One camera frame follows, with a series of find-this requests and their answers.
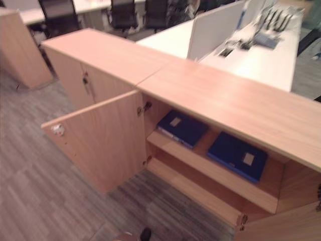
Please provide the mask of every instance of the black office chair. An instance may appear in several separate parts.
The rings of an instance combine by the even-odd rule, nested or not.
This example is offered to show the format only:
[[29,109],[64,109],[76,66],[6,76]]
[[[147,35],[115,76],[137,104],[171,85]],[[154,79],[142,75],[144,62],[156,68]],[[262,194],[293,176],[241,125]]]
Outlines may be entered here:
[[166,29],[168,27],[168,0],[146,0],[146,14],[144,16],[145,28]]
[[172,1],[172,3],[169,5],[169,27],[181,24],[191,19],[186,13],[188,5],[188,0]]
[[307,49],[315,40],[321,38],[321,31],[319,29],[312,29],[300,42],[297,49],[297,56]]
[[206,12],[220,6],[217,0],[201,0],[200,6],[197,9],[197,13]]
[[80,29],[73,0],[39,0],[45,15],[47,38]]
[[134,0],[111,0],[111,20],[109,23],[114,29],[125,32],[131,27],[137,28],[137,16]]

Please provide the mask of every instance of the blue binder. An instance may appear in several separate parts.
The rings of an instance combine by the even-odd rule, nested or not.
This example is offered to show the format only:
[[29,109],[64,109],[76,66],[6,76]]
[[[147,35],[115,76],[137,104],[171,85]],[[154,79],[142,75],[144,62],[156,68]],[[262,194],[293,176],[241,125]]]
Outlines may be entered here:
[[260,181],[267,153],[250,144],[221,132],[207,155],[253,183]]
[[165,135],[192,149],[207,131],[208,125],[176,110],[171,110],[157,124],[157,128]]

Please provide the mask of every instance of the wooden storage unit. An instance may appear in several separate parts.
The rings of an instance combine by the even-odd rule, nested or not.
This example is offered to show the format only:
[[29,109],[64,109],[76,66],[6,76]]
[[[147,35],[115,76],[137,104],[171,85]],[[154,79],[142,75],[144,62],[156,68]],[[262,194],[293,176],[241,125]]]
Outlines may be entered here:
[[255,185],[230,171],[223,165],[206,157],[206,152],[218,134],[219,133],[215,133],[212,130],[208,131],[194,150],[187,149],[183,145],[180,145],[159,132],[153,132],[147,138],[147,141],[240,196],[255,203],[264,210],[270,213],[276,213],[283,174],[283,164],[269,158],[265,165],[260,183]]
[[[240,227],[246,215],[245,230],[237,228],[235,240],[317,240],[320,104],[188,60],[168,61],[149,77],[136,79],[135,90],[43,124],[43,129],[101,192],[147,167],[232,226]],[[104,74],[100,68],[92,71]],[[129,79],[118,81],[130,84]],[[211,127],[193,150],[155,130],[171,108]],[[52,132],[59,124],[63,135]],[[259,184],[205,156],[222,130],[269,151]]]
[[28,88],[53,81],[43,59],[19,12],[0,8],[0,64],[15,80]]
[[176,59],[93,29],[49,39],[42,45],[77,109],[134,90]]

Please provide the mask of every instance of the wooden shelf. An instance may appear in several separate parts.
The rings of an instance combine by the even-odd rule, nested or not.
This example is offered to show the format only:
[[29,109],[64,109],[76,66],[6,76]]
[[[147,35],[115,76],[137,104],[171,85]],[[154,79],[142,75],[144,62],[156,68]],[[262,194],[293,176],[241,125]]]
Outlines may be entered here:
[[147,169],[232,226],[237,226],[246,200],[183,162],[169,156],[152,158]]
[[260,183],[255,185],[206,157],[206,152],[218,133],[209,130],[193,150],[187,149],[157,131],[151,133],[147,137],[147,141],[269,213],[276,213],[283,164],[269,158]]

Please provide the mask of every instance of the cabinet door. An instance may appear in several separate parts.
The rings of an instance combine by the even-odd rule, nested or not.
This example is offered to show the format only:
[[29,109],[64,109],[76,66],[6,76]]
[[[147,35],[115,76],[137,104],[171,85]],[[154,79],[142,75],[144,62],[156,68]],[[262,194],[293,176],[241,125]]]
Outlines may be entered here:
[[86,72],[88,91],[93,96],[95,103],[99,103],[134,90],[132,85],[127,84],[123,80],[117,79],[108,73],[93,68],[87,64],[82,64],[82,66]]
[[319,241],[321,212],[312,203],[245,225],[235,241]]
[[[141,93],[134,90],[42,125],[52,141],[102,193],[137,174],[146,163]],[[52,127],[61,125],[63,135]]]
[[94,104],[93,96],[83,81],[85,71],[81,63],[55,50],[46,47],[45,50],[62,86],[76,109]]

